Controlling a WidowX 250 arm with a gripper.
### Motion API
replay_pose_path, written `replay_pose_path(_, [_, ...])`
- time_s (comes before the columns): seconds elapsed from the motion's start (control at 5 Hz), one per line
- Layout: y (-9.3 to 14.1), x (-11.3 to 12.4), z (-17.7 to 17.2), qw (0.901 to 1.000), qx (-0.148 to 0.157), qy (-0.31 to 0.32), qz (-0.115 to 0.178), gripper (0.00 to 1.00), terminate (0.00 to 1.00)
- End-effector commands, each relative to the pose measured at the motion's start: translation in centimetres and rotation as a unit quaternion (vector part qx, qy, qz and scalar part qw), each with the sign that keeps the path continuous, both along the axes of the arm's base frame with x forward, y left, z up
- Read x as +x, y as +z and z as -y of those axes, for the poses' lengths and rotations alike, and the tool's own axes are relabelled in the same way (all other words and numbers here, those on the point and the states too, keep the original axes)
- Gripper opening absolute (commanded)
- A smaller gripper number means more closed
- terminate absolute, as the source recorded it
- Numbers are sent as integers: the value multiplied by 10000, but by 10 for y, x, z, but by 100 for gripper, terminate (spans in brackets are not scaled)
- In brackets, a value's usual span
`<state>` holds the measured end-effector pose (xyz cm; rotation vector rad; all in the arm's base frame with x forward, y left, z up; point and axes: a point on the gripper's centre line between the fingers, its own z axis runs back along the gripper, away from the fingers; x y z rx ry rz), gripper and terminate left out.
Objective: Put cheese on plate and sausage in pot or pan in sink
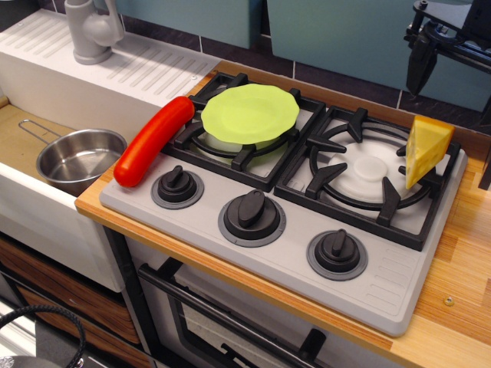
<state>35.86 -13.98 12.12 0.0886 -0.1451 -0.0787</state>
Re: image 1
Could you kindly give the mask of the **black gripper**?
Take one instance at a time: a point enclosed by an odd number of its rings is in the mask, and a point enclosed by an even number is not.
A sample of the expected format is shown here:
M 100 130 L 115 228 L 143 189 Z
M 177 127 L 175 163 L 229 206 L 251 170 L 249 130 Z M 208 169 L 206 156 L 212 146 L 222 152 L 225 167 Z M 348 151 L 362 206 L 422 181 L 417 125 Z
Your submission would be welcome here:
M 416 1 L 414 19 L 404 39 L 411 53 L 407 89 L 418 95 L 443 55 L 485 73 L 490 72 L 490 2 L 451 5 Z

